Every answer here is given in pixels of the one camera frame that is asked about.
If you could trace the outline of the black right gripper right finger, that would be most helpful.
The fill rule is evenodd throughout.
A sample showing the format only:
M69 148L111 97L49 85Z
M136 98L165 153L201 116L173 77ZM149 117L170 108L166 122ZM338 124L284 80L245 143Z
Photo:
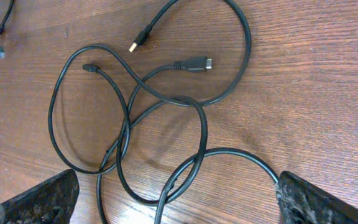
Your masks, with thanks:
M287 224L358 224L358 208L289 171L280 174L276 198Z

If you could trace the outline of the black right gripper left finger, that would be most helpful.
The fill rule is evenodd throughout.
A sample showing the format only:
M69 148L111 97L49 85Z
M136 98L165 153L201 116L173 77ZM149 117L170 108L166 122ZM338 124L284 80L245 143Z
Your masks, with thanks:
M80 186L73 169L0 203L0 223L69 223Z

